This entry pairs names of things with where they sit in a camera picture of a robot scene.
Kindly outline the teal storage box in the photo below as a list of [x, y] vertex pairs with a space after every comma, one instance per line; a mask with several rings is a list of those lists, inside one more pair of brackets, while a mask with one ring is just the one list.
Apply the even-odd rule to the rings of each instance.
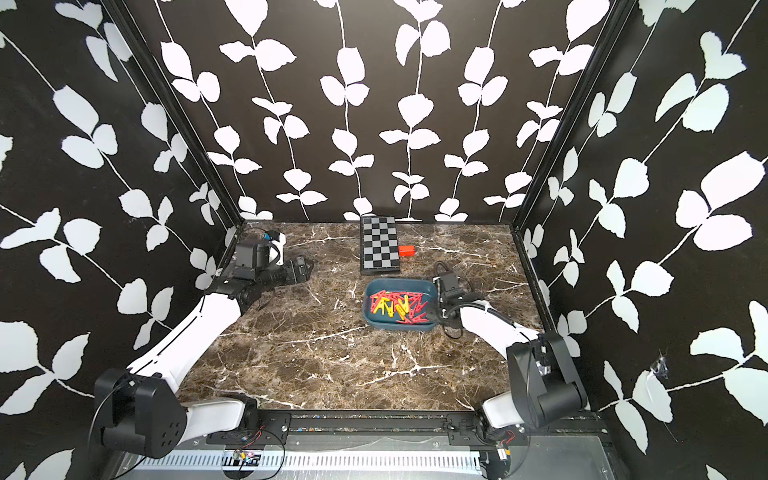
[[373, 328], [424, 332], [437, 324], [436, 306], [437, 290], [430, 281], [385, 277], [367, 285], [362, 314]]

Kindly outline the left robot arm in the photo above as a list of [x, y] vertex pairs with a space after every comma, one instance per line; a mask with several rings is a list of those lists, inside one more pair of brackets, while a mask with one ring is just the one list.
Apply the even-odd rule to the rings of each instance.
[[125, 369], [95, 382], [95, 412], [86, 445], [160, 459], [185, 441], [232, 434], [250, 445], [259, 438], [256, 400], [239, 395], [183, 403], [177, 397], [194, 364], [263, 293], [307, 282], [313, 260], [298, 256], [264, 269], [231, 262], [190, 314]]

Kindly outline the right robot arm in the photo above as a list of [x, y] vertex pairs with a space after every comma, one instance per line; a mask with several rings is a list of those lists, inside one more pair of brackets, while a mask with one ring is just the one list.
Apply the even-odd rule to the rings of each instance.
[[433, 283], [436, 321], [474, 334], [506, 361], [509, 390], [481, 405], [491, 428], [541, 428], [586, 409], [587, 394], [564, 337], [512, 322], [482, 295], [464, 289], [450, 270], [438, 273]]

